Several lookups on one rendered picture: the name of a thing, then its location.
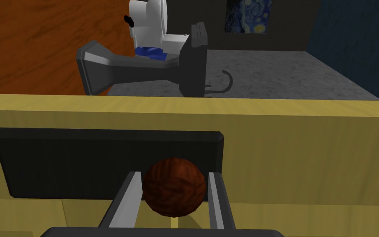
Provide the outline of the grey pedestal table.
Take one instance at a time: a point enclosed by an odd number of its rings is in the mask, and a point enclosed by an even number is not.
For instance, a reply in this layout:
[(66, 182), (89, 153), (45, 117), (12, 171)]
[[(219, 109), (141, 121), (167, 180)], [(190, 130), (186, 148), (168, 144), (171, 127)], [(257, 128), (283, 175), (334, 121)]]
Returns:
[(90, 41), (76, 52), (76, 62), (86, 95), (99, 95), (112, 85), (167, 80), (179, 86), (183, 97), (203, 98), (205, 94), (225, 93), (208, 90), (206, 82), (208, 35), (204, 22), (192, 24), (191, 33), (178, 56), (167, 60), (115, 55), (98, 41)]

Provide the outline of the black drawer front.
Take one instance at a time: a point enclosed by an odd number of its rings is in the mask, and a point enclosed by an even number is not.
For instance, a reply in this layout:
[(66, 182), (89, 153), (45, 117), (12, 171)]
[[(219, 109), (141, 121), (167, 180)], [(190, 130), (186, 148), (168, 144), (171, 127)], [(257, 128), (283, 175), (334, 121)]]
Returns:
[(222, 171), (218, 131), (0, 128), (0, 163), (14, 198), (112, 200), (131, 171), (184, 158)]

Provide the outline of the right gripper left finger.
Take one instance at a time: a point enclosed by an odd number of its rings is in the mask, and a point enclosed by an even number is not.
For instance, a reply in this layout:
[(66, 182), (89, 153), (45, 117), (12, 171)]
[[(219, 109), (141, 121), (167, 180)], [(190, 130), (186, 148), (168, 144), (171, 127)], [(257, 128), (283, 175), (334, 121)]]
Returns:
[(100, 228), (134, 228), (142, 199), (141, 172), (129, 172), (109, 205)]

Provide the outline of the brown round knob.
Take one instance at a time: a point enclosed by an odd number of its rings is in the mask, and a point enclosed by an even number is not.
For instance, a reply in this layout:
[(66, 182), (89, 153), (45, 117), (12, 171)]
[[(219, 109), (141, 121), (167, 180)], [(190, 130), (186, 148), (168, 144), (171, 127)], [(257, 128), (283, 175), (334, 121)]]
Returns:
[(203, 202), (207, 184), (201, 171), (189, 160), (167, 158), (154, 164), (142, 180), (143, 198), (156, 213), (183, 217)]

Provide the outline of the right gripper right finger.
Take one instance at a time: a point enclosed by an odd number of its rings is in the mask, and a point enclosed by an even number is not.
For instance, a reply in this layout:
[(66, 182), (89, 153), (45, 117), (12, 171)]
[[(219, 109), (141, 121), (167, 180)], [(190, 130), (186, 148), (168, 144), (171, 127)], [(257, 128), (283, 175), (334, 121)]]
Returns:
[(208, 174), (208, 210), (211, 229), (235, 229), (223, 177), (218, 172)]

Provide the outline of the blue and yellow painting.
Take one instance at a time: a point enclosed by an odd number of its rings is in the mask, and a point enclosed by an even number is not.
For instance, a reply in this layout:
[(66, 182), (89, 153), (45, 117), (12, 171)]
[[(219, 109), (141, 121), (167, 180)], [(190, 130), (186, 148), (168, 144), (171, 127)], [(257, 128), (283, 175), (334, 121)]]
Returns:
[(227, 0), (225, 33), (265, 34), (273, 0)]

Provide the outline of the white and blue rounded object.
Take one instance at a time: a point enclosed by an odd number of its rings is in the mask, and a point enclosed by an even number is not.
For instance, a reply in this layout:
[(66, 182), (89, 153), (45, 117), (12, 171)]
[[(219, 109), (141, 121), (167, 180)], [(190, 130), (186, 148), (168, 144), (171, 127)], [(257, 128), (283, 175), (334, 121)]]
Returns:
[(189, 35), (167, 34), (168, 11), (166, 0), (130, 0), (129, 24), (136, 56), (165, 61), (179, 56)]

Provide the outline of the yellow wooden cabinet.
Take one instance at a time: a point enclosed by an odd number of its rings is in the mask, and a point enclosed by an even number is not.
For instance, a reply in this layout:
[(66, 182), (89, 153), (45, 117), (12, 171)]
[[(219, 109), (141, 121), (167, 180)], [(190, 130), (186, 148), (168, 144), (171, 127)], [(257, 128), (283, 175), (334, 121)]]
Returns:
[[(0, 127), (213, 130), (236, 226), (287, 237), (379, 237), (379, 101), (0, 94)], [(107, 201), (9, 195), (0, 233), (95, 226)]]

